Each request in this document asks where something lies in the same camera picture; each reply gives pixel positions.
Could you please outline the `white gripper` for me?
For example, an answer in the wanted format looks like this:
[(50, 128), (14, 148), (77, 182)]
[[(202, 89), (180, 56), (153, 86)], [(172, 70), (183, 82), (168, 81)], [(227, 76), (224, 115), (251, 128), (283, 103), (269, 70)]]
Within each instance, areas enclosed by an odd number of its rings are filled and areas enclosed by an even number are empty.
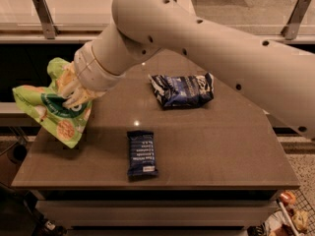
[(57, 92), (65, 98), (62, 105), (70, 109), (102, 97), (124, 77), (125, 74), (113, 75), (106, 71), (96, 60), (92, 43), (87, 42), (75, 53), (74, 64), (69, 63), (62, 68), (62, 74), (57, 79)]

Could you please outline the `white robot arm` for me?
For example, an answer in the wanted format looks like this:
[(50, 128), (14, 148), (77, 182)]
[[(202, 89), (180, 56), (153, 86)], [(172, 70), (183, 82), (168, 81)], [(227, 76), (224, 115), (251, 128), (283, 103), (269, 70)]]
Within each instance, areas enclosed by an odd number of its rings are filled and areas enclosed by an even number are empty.
[(65, 107), (104, 95), (169, 49), (315, 140), (314, 54), (200, 19), (173, 0), (112, 0), (111, 12), (111, 25), (75, 54), (58, 91)]

